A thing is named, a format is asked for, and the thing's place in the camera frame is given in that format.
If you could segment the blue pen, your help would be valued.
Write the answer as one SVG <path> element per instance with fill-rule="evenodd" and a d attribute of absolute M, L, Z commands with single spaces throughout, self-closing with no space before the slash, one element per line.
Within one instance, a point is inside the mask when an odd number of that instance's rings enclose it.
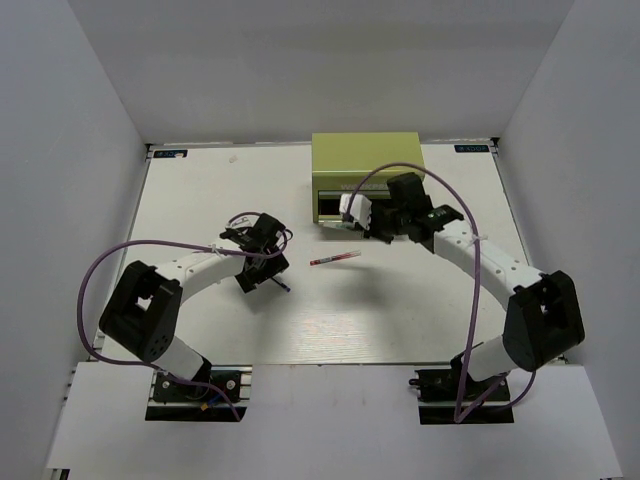
<path fill-rule="evenodd" d="M 291 292 L 291 288 L 290 288 L 288 285 L 286 285 L 285 283 L 281 282 L 280 280 L 276 280 L 276 279 L 274 279 L 274 282 L 275 282 L 276 284 L 278 284 L 278 285 L 279 285 L 282 289 L 284 289 L 286 292 Z"/>

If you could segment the red refill pen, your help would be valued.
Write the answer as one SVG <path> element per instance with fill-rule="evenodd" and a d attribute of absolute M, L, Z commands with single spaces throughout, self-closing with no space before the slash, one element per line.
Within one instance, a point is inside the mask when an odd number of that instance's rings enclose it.
<path fill-rule="evenodd" d="M 310 266 L 319 266 L 319 265 L 323 265 L 323 264 L 327 264 L 327 263 L 347 260 L 347 259 L 351 259 L 351 258 L 357 258 L 359 256 L 361 256 L 361 251 L 360 250 L 349 251 L 349 252 L 344 252 L 344 253 L 340 253 L 340 254 L 330 255 L 330 256 L 327 256 L 327 257 L 322 257 L 322 258 L 319 258 L 319 259 L 311 260 L 311 261 L 309 261 L 309 265 Z"/>

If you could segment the green metal drawer toolbox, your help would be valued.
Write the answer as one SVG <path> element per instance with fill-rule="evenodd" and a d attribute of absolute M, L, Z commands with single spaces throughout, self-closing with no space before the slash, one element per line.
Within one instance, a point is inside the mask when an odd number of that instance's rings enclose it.
<path fill-rule="evenodd" d="M 312 216 L 330 239 L 351 239 L 351 232 L 325 229 L 324 222 L 342 222 L 339 202 L 357 185 L 369 200 L 390 200 L 387 181 L 410 173 L 408 167 L 392 167 L 362 179 L 372 170 L 389 163 L 424 164 L 416 132 L 315 133 L 312 135 Z"/>

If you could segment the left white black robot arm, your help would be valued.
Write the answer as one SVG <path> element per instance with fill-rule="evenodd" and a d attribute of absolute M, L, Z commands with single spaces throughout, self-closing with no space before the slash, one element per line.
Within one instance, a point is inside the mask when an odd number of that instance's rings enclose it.
<path fill-rule="evenodd" d="M 219 241 L 190 246 L 190 254 L 159 266 L 130 263 L 99 320 L 99 329 L 137 360 L 177 378 L 188 398 L 199 399 L 211 387 L 211 363 L 176 334 L 181 306 L 191 297 L 234 279 L 244 293 L 283 273 L 283 254 L 292 233 L 261 213 L 251 223 L 230 223 Z"/>

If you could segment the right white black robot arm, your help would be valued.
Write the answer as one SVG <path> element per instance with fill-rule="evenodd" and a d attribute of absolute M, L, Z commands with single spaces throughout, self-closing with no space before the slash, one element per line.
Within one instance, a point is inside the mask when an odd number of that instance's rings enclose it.
<path fill-rule="evenodd" d="M 577 292 L 568 274 L 522 264 L 481 238 L 468 217 L 449 205 L 434 206 L 415 173 L 395 176 L 387 187 L 389 197 L 383 201 L 343 195 L 340 213 L 367 237 L 391 243 L 405 236 L 451 262 L 505 311 L 500 335 L 453 360 L 451 384 L 459 396 L 475 398 L 489 379 L 514 369 L 535 372 L 584 341 Z"/>

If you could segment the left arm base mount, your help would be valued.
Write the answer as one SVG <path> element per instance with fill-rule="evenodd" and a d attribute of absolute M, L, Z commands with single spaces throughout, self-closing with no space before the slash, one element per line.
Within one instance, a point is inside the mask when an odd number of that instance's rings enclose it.
<path fill-rule="evenodd" d="M 233 403 L 242 419 L 249 405 L 252 368 L 219 366 L 211 370 L 209 383 L 220 389 Z M 152 377 L 146 421 L 228 423 L 237 418 L 229 404 L 214 390 L 176 383 L 164 373 Z"/>

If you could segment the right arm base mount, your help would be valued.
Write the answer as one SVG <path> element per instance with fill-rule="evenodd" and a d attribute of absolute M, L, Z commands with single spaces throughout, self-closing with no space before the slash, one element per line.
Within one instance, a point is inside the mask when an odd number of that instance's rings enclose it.
<path fill-rule="evenodd" d="M 453 370 L 448 368 L 429 368 L 415 370 L 408 381 L 409 387 L 417 393 L 419 421 L 423 426 L 442 426 L 454 424 L 455 403 L 458 381 Z M 505 379 L 477 406 L 464 420 L 463 424 L 498 425 L 512 424 L 514 415 L 511 393 Z"/>

